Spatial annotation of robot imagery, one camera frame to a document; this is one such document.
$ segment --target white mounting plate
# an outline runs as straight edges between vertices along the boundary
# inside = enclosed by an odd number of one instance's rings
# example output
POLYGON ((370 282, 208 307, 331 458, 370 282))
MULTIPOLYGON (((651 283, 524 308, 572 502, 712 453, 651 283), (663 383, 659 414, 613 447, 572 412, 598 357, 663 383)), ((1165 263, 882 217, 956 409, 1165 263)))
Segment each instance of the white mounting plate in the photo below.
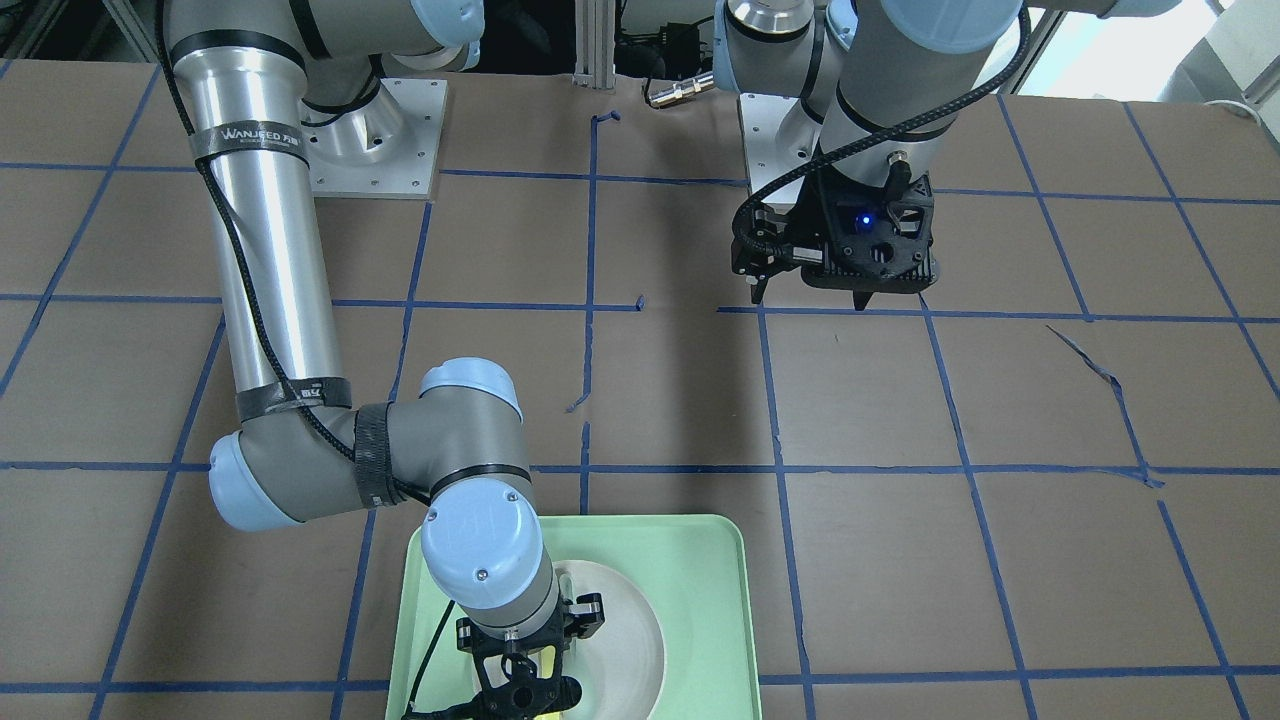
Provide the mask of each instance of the white mounting plate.
MULTIPOLYGON (((795 104, 795 97, 777 95, 745 94, 737 99, 739 118, 742 120, 742 150, 746 154, 746 174, 751 179, 751 192, 805 163, 805 158, 797 156, 777 140, 782 118, 787 117, 795 104)), ((771 195, 765 202, 776 211, 786 213, 795 206, 803 182, 795 181, 771 195)))
POLYGON ((443 79, 384 79, 413 128, 408 146, 372 165, 337 165, 311 156, 311 192, 316 197, 426 200, 435 187, 435 165, 449 85, 443 79))

